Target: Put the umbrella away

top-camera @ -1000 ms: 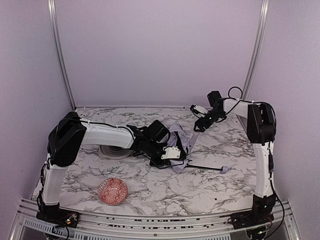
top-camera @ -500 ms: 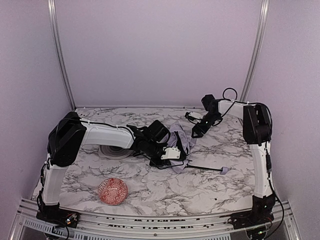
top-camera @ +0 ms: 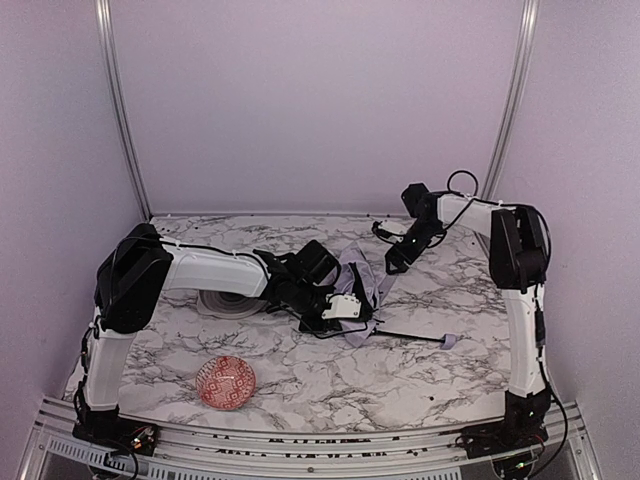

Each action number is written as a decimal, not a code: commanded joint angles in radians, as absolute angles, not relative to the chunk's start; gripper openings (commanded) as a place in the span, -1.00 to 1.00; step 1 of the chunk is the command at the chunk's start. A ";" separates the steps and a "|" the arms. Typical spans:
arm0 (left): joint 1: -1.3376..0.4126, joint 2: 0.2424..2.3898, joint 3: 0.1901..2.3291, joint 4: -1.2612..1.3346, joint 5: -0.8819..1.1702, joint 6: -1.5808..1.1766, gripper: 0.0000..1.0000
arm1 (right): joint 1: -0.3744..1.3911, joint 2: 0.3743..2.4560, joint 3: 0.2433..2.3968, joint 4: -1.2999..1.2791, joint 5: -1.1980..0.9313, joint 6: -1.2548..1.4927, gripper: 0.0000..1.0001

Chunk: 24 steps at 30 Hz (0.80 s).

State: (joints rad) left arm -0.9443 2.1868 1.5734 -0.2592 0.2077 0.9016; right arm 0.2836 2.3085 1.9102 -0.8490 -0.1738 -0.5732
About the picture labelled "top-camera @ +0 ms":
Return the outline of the lilac folding umbrella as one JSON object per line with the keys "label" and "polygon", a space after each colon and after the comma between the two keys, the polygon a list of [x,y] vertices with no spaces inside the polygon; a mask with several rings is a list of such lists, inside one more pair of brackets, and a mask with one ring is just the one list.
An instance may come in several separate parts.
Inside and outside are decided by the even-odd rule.
{"label": "lilac folding umbrella", "polygon": [[351,242],[340,253],[338,261],[341,272],[336,275],[335,294],[352,294],[362,303],[358,319],[336,319],[338,330],[354,348],[359,348],[374,335],[403,340],[435,343],[441,350],[451,350],[459,341],[455,334],[446,333],[440,338],[381,330],[383,320],[375,318],[388,295],[395,278],[377,276],[357,242]]}

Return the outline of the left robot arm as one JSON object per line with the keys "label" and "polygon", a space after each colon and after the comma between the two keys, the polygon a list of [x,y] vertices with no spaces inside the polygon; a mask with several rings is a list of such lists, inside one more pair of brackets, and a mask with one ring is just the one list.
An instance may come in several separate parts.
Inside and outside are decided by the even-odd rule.
{"label": "left robot arm", "polygon": [[73,400],[79,425],[105,428],[118,421],[126,357],[162,292],[191,289],[262,299],[318,333],[326,322],[360,314],[354,296],[325,281],[341,272],[338,260],[315,240],[283,255],[236,252],[169,240],[149,223],[137,225],[97,272],[94,318],[82,340],[83,377]]}

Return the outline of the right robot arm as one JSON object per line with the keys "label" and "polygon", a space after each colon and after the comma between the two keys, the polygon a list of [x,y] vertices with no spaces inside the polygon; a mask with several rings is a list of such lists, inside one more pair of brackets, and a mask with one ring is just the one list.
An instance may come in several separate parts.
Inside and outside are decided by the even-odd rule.
{"label": "right robot arm", "polygon": [[489,274],[505,302],[511,347],[499,426],[511,436],[539,427],[551,405],[543,311],[550,241],[540,212],[530,205],[481,200],[452,190],[432,192],[422,183],[409,185],[401,199],[414,222],[385,254],[389,275],[406,272],[452,226],[489,239]]}

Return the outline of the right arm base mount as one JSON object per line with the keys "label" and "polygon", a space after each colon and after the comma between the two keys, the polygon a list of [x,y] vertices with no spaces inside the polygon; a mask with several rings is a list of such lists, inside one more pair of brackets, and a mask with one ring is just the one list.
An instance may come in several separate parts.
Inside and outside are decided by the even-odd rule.
{"label": "right arm base mount", "polygon": [[464,449],[469,459],[475,459],[543,445],[548,438],[543,424],[513,430],[505,421],[495,421],[461,429],[455,445]]}

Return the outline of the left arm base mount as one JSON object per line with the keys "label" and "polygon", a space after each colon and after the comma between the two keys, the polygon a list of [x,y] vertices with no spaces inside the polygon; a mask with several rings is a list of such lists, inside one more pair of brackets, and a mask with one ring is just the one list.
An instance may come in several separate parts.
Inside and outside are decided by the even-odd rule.
{"label": "left arm base mount", "polygon": [[91,426],[74,425],[72,435],[93,444],[127,449],[137,455],[152,456],[158,443],[159,426],[126,418]]}

